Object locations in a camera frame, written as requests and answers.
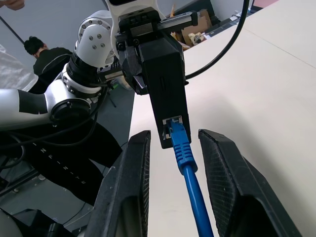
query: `table surface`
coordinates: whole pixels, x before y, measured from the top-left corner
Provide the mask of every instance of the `table surface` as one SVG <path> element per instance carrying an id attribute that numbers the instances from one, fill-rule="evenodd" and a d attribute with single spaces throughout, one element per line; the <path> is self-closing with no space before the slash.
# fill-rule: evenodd
<path id="1" fill-rule="evenodd" d="M 282 18 L 292 2 L 280 0 L 274 11 Z M 191 148 L 215 236 L 218 234 L 198 139 L 200 128 L 222 133 L 235 141 L 241 153 L 266 177 L 301 234 L 316 236 L 313 221 L 316 219 L 316 69 L 305 62 L 304 56 L 312 55 L 304 44 L 296 45 L 295 37 L 283 37 L 283 40 L 286 45 L 293 40 L 291 49 L 300 51 L 302 58 L 274 44 L 279 41 L 282 45 L 279 38 L 283 35 L 277 34 L 275 39 L 267 33 L 270 38 L 263 39 L 268 37 L 264 30 L 269 26 L 264 23 L 273 6 L 248 17 L 246 28 L 225 57 L 210 70 L 189 80 L 186 86 Z M 276 22 L 280 28 L 287 24 L 281 20 Z M 263 35 L 257 36 L 262 28 Z M 186 74 L 213 59 L 235 29 L 231 27 L 187 50 Z M 150 98 L 137 95 L 130 136 L 143 130 L 152 131 L 148 236 L 198 236 L 173 149 L 161 148 Z"/>

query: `floor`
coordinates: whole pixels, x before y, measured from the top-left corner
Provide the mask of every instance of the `floor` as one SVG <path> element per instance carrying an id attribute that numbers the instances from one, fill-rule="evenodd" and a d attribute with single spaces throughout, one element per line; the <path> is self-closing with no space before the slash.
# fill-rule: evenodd
<path id="1" fill-rule="evenodd" d="M 111 91 L 111 98 L 116 104 L 116 108 L 107 98 L 105 104 L 99 112 L 98 122 L 107 128 L 116 138 L 120 145 L 128 141 L 132 107 L 134 102 L 134 91 L 127 91 L 118 86 Z M 98 168 L 106 174 L 102 165 L 96 163 Z M 28 170 L 25 163 L 13 169 L 7 179 L 17 177 L 20 173 Z M 14 214 L 24 209 L 39 209 L 45 215 L 54 219 L 58 223 L 64 223 L 75 215 L 83 206 L 83 201 L 76 198 L 68 190 L 55 185 L 54 183 L 38 178 L 28 182 L 19 188 L 18 193 L 9 193 L 0 198 L 0 207 L 8 213 Z M 72 231 L 88 223 L 89 214 L 75 221 L 88 213 L 92 206 L 85 204 L 82 211 L 67 224 L 67 229 Z"/>

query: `screw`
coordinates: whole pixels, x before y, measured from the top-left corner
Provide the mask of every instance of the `screw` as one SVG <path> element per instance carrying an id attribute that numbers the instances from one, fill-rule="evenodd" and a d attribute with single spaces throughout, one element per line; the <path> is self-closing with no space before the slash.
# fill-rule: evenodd
<path id="1" fill-rule="evenodd" d="M 138 39 L 134 39 L 133 43 L 134 43 L 135 46 L 137 46 L 137 45 L 139 45 L 139 40 Z"/>
<path id="2" fill-rule="evenodd" d="M 119 43 L 119 44 L 118 44 L 118 49 L 119 49 L 119 50 L 123 50 L 123 49 L 124 49 L 124 44 Z"/>

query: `black pants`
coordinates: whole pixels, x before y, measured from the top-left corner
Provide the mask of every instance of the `black pants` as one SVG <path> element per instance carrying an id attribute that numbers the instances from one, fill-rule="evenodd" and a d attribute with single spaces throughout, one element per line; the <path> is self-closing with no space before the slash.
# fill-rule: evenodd
<path id="1" fill-rule="evenodd" d="M 84 138 L 92 126 L 92 120 L 64 135 L 50 139 L 50 142 L 68 144 Z M 17 132 L 34 137 L 45 136 L 64 129 L 51 124 L 20 129 Z M 1 135 L 2 145 L 12 143 Z M 122 152 L 121 147 L 100 124 L 96 125 L 92 136 L 83 144 L 75 147 L 56 147 L 41 142 L 29 144 L 26 148 L 26 160 L 45 178 L 71 191 L 76 197 L 94 205 L 103 175 L 89 160 L 111 167 Z M 19 157 L 21 149 L 1 151 L 10 157 Z"/>

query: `robotic arm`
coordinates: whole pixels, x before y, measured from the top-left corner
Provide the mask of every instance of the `robotic arm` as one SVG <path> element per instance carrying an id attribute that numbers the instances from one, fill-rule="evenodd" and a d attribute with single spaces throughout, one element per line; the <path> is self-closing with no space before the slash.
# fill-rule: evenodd
<path id="1" fill-rule="evenodd" d="M 0 89 L 0 131 L 89 116 L 89 98 L 101 95 L 97 69 L 113 63 L 109 11 L 98 11 L 80 25 L 75 51 L 42 95 Z"/>

